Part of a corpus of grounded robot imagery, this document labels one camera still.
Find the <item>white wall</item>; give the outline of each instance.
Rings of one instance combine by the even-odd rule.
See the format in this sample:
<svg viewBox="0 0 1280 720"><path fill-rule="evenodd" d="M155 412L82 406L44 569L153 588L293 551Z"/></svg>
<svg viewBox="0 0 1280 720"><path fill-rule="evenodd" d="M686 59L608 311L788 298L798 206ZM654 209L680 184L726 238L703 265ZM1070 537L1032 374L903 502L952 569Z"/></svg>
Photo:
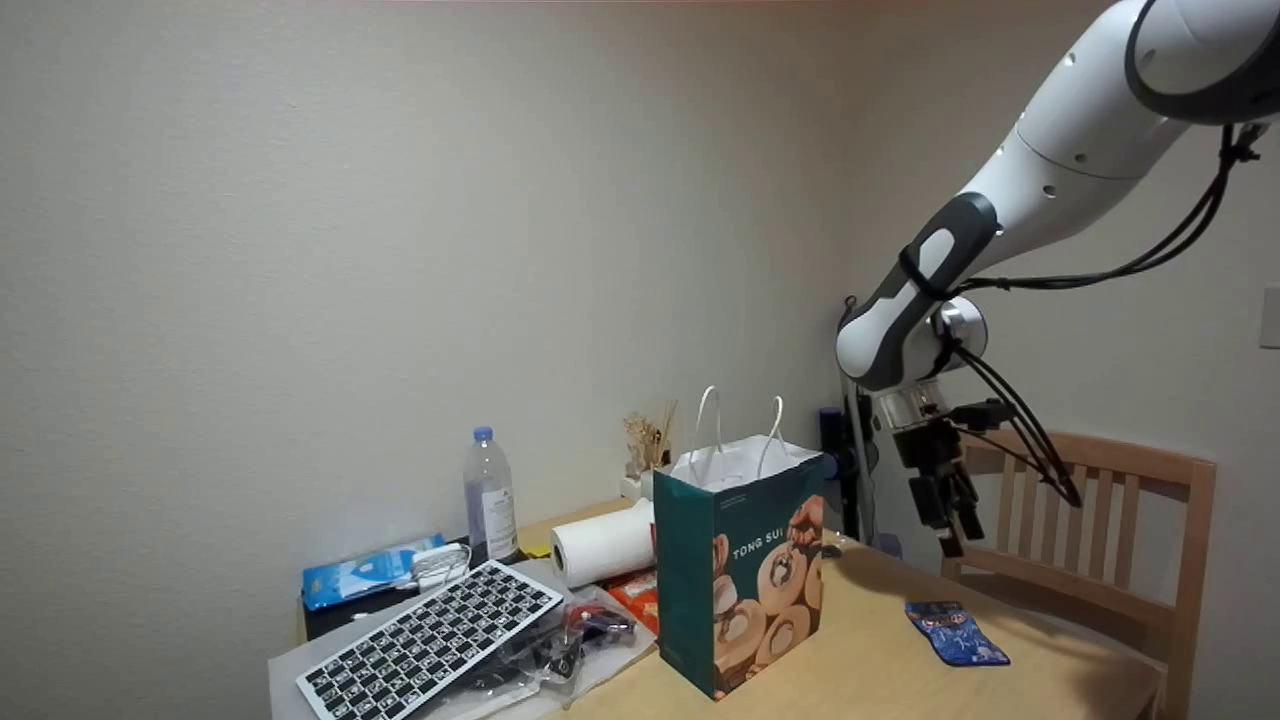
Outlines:
<svg viewBox="0 0 1280 720"><path fill-rule="evenodd" d="M865 10L865 111L851 226L855 287L873 287L897 247L989 159L1017 110L1087 25L1070 0L917 0ZM1280 516L1280 357L1261 351L1263 287L1280 285L1280 139L1242 164L1233 195L1183 260L1093 292L977 298L991 322L989 359L1032 401L1044 425L1126 436L1219 459L1207 595L1200 627L1195 717L1271 717L1280 706L1280 631L1261 616L1280 603L1271 526ZM1214 131L1190 131L1125 209L1070 245L999 274L1110 267L1161 241L1214 167ZM935 569L911 522L898 472L880 472L880 526L908 555Z"/></svg>
<svg viewBox="0 0 1280 720"><path fill-rule="evenodd" d="M4 6L0 717L264 717L296 576L835 395L835 10Z"/></svg>

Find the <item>shopping bag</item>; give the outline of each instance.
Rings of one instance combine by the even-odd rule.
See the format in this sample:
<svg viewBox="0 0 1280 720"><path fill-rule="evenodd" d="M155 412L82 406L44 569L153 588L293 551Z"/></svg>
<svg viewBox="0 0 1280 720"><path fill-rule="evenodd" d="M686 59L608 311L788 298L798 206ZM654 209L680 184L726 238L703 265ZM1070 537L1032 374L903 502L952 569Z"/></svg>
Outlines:
<svg viewBox="0 0 1280 720"><path fill-rule="evenodd" d="M833 469L780 441L775 425L654 472L660 655L709 698L759 675L821 627Z"/></svg>

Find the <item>table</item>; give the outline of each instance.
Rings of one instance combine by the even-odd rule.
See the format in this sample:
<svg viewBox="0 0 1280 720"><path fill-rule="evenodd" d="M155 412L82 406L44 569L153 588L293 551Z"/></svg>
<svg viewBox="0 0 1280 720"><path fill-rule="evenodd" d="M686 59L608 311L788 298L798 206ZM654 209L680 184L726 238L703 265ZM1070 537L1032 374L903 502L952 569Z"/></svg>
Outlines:
<svg viewBox="0 0 1280 720"><path fill-rule="evenodd" d="M654 651L553 717L733 717L733 720L1130 720L1150 710L1157 668L1087 635L989 601L965 586L917 573L890 555L844 546L829 561L823 623L780 663L724 699L700 698ZM1011 655L1006 668L947 668L908 623L903 601L965 601L978 627ZM271 717L306 717L293 675L325 650L305 643L271 660Z"/></svg>

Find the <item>chair backrest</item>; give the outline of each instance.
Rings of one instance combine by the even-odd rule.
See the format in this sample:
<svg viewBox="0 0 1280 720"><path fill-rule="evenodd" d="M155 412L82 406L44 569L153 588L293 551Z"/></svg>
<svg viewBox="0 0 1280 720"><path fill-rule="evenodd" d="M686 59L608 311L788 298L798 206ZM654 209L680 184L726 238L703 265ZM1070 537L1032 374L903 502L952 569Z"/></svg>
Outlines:
<svg viewBox="0 0 1280 720"><path fill-rule="evenodd" d="M1011 433L989 433L989 441L1025 451ZM982 546L965 546L965 555L947 573L973 576L977 569L1006 580L997 588L999 595L1146 651L1165 663L1157 710L1189 717L1214 465L1070 433L1051 433L1051 443L1082 507L1067 507L1025 459L982 441L965 441L966 476L978 487L999 485L978 497L978 504L997 504L982 513L997 528L989 528ZM1178 507L1178 537L1150 541L1150 528L1138 528L1138 522L1150 516L1150 504L1166 502ZM1170 595L1130 588L1145 561L1176 573Z"/></svg>

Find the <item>plastic bottle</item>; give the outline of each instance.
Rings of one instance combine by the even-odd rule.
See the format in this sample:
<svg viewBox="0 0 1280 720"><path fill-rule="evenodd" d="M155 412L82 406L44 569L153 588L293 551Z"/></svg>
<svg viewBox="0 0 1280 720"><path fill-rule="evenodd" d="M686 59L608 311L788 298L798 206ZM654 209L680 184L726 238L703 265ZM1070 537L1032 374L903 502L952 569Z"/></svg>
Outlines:
<svg viewBox="0 0 1280 720"><path fill-rule="evenodd" d="M512 465L505 448L491 441L488 425L471 433L462 497L468 497L471 564L516 561Z"/></svg>

